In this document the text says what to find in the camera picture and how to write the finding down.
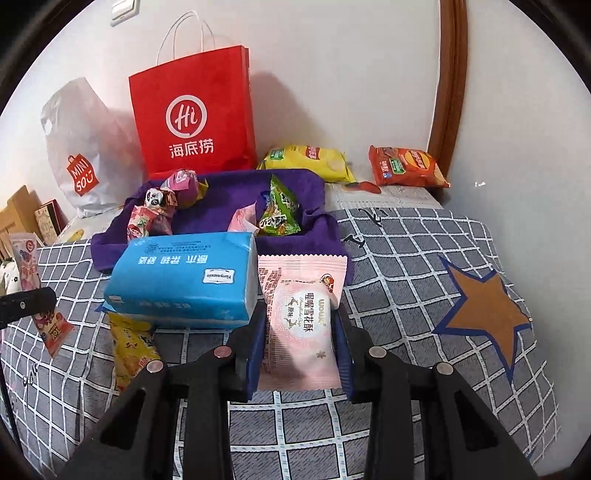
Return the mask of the pink white snack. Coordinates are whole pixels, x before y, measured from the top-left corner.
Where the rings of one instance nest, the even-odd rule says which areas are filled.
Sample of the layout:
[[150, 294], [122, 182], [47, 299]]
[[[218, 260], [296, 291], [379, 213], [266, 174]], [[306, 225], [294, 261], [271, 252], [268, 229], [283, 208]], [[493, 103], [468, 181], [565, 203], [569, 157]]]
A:
[[35, 314], [32, 319], [48, 354], [54, 357], [73, 330], [73, 326], [59, 311]]

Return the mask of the yellow triangular snack packet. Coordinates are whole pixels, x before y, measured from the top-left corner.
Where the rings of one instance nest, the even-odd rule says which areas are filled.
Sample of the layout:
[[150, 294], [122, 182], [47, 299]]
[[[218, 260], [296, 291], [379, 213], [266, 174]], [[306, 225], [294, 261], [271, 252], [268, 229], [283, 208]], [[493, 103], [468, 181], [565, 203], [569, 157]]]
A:
[[160, 360], [151, 325], [109, 312], [116, 389], [122, 392], [151, 361]]

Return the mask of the light pink nougat packet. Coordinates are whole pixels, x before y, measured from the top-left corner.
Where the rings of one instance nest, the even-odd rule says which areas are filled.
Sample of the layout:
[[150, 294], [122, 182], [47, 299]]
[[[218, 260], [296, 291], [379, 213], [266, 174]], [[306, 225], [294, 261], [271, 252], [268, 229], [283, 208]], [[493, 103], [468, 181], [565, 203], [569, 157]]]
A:
[[259, 389], [339, 388], [332, 312], [341, 303], [348, 258], [260, 255], [257, 265], [267, 318]]

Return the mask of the panda print snack packet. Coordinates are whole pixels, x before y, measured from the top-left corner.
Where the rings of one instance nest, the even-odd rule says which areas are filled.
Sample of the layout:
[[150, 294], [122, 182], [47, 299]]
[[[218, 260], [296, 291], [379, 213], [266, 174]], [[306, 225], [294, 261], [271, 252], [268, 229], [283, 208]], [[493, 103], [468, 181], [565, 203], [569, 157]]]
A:
[[149, 188], [145, 193], [143, 206], [158, 214], [172, 217], [177, 210], [175, 193], [167, 188]]

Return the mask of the green snack packet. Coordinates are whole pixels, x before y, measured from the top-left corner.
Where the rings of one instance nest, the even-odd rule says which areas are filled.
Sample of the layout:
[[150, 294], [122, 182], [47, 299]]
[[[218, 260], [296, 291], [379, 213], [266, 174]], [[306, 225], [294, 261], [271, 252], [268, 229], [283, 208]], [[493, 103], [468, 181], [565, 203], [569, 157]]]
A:
[[263, 214], [259, 218], [259, 231], [273, 237], [290, 236], [301, 232], [297, 221], [300, 204], [297, 197], [276, 175], [270, 176], [270, 188], [263, 191]]

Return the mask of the pink strawberry snack packet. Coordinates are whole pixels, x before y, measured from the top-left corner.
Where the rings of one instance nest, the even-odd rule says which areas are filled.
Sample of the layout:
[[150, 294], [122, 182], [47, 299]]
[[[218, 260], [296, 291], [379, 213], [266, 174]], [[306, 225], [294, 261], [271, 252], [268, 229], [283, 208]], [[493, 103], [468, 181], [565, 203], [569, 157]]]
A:
[[174, 208], [134, 206], [126, 228], [127, 241], [148, 236], [171, 235], [174, 213]]

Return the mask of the wooden side furniture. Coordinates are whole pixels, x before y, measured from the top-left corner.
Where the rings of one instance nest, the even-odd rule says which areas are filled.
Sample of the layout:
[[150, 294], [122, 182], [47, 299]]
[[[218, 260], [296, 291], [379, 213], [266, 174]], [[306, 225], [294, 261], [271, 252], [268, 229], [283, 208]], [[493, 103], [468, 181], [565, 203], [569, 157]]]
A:
[[39, 208], [40, 203], [36, 194], [29, 192], [25, 185], [6, 201], [0, 212], [1, 260], [12, 257], [10, 233], [27, 232], [40, 236], [35, 217], [35, 211]]

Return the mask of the patterned red framed book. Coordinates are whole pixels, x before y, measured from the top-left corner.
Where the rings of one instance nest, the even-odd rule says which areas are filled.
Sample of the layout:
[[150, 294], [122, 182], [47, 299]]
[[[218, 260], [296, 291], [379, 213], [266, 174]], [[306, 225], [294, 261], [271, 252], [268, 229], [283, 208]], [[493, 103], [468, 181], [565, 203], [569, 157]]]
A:
[[34, 211], [34, 217], [45, 245], [53, 245], [66, 227], [66, 219], [58, 202], [53, 199]]

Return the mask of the grey checkered tablecloth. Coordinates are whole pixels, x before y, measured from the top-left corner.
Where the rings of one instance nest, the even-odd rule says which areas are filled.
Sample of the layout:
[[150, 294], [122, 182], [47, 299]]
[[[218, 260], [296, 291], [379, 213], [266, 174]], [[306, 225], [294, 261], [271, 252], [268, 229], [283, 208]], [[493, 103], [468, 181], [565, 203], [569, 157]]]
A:
[[[443, 209], [363, 208], [335, 213], [353, 259], [342, 302], [375, 344], [402, 360], [452, 364], [532, 462], [559, 430], [553, 384], [534, 333], [517, 336], [507, 374], [492, 342], [438, 335], [459, 301], [447, 264], [484, 277], [501, 271], [488, 228]], [[43, 248], [42, 282], [73, 325], [50, 356], [30, 319], [2, 335], [1, 360], [25, 458], [54, 478], [117, 398], [112, 338], [99, 305], [108, 278], [92, 265], [86, 240]], [[260, 391], [229, 409], [231, 458], [238, 479], [358, 479], [365, 466], [370, 409], [339, 389]]]

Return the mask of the blue tissue pack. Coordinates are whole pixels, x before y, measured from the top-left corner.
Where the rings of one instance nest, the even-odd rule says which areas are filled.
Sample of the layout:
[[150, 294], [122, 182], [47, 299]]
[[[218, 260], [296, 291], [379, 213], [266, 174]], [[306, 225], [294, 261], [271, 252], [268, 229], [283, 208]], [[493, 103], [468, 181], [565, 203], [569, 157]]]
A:
[[252, 233], [145, 237], [116, 262], [102, 310], [158, 328], [231, 330], [249, 323], [257, 291]]

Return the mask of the white Miniso plastic bag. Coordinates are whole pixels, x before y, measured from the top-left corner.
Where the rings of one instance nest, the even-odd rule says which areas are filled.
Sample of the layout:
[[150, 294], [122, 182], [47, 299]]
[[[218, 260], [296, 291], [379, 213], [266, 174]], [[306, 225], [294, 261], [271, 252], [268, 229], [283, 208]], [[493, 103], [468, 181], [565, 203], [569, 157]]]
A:
[[56, 91], [40, 120], [55, 181], [78, 216], [118, 207], [144, 182], [138, 148], [85, 78]]

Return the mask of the pink triangular snack packet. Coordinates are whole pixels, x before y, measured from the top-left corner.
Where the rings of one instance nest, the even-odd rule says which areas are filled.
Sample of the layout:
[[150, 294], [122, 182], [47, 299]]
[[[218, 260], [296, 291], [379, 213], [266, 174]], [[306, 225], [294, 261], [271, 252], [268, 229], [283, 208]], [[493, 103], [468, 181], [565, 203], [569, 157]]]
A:
[[208, 183], [198, 180], [193, 170], [179, 169], [170, 174], [160, 188], [174, 193], [178, 209], [188, 209], [204, 199]]

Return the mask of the orange chips bag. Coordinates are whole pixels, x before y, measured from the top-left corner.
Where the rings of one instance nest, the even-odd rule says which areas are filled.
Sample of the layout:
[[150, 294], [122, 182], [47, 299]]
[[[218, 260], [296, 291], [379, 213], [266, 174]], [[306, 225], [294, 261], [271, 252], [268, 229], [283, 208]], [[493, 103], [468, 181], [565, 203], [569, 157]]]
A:
[[368, 157], [378, 186], [449, 188], [437, 160], [423, 150], [370, 145]]

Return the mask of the white wall switch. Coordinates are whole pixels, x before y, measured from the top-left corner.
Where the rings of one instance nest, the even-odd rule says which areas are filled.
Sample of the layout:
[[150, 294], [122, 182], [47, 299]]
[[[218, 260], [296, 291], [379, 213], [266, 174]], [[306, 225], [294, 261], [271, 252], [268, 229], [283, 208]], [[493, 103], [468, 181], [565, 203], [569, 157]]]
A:
[[114, 0], [111, 4], [110, 24], [118, 25], [139, 12], [138, 0]]

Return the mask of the brown door frame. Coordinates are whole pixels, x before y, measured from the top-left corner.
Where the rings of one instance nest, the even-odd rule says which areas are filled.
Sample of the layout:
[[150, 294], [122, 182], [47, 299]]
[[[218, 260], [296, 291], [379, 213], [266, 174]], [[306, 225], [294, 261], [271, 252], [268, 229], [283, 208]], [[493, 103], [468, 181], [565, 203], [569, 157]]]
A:
[[468, 68], [465, 0], [441, 0], [439, 81], [428, 152], [447, 176], [462, 117]]

